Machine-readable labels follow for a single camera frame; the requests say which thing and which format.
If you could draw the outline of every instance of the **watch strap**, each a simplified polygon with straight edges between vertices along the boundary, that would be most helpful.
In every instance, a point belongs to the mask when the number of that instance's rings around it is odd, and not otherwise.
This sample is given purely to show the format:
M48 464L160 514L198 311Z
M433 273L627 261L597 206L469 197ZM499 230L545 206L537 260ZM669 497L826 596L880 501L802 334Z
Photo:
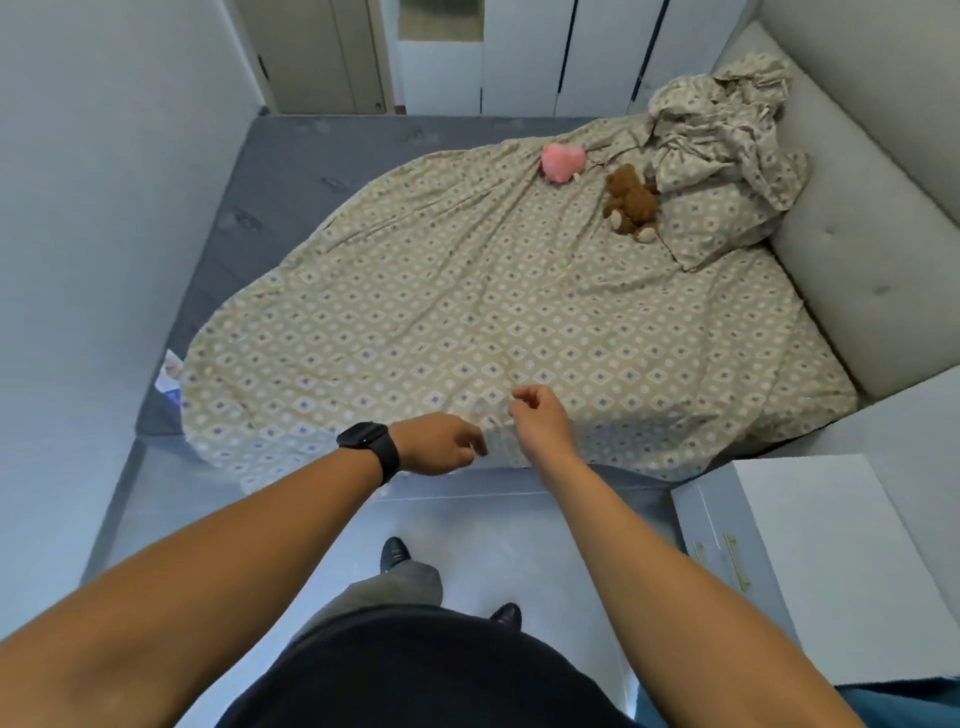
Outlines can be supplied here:
M387 430L367 447L380 461L380 468L383 469L383 482L380 485L386 485L400 469L400 453L396 449L394 438L390 436L390 431Z

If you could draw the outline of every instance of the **stuffed toy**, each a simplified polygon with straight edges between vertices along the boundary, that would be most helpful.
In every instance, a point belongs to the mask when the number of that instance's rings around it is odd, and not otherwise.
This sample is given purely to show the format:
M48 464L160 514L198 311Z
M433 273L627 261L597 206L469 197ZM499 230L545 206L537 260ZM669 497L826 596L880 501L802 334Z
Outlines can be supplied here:
M610 199L603 205L603 216L610 218L613 229L641 243L654 242L660 210L657 185L644 183L632 164L624 164L607 175L606 187Z
M540 167L548 180L564 184L572 178L579 178L587 167L587 153L567 144L547 144L540 155Z

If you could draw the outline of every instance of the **black shirt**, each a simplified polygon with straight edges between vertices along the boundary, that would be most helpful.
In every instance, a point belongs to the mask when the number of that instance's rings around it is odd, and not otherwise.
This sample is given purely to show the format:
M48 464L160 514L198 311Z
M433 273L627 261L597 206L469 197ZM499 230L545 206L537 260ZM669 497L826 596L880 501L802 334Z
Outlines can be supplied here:
M302 636L219 728L636 728L552 647L440 607L357 610Z

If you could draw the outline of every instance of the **upholstered headboard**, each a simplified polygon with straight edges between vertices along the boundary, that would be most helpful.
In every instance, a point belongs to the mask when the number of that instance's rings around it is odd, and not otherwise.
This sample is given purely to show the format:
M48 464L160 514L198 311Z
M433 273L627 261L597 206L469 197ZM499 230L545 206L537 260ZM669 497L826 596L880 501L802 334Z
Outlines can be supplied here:
M719 64L786 56L813 155L772 244L863 391L960 364L960 2L764 0Z

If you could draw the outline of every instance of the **black watch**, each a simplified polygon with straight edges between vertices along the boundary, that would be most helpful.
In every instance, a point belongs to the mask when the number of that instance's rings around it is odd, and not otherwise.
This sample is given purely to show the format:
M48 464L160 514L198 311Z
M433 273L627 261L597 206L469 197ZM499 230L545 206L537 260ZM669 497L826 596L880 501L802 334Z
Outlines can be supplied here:
M337 435L341 448L368 449L376 455L383 469L383 482L387 483L400 469L400 453L396 450L390 430L380 423L357 423Z

